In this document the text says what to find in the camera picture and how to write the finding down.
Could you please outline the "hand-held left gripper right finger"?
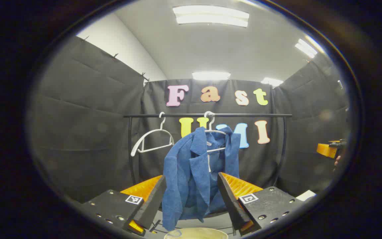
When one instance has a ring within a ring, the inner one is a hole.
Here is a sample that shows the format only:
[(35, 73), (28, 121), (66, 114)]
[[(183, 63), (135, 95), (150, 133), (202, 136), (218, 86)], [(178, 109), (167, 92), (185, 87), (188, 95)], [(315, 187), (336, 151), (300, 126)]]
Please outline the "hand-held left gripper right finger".
[(272, 233), (306, 204), (277, 187), (262, 189), (223, 172), (217, 183), (232, 227), (242, 237)]

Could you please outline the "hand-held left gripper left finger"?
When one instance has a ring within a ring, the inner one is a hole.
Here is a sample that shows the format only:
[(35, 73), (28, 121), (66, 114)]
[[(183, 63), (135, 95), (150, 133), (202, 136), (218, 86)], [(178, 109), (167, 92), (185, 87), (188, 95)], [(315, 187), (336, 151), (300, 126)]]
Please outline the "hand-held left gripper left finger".
[(143, 237), (153, 225), (166, 190), (164, 175), (153, 177), (121, 192), (107, 190), (79, 203), (79, 212), (109, 234)]

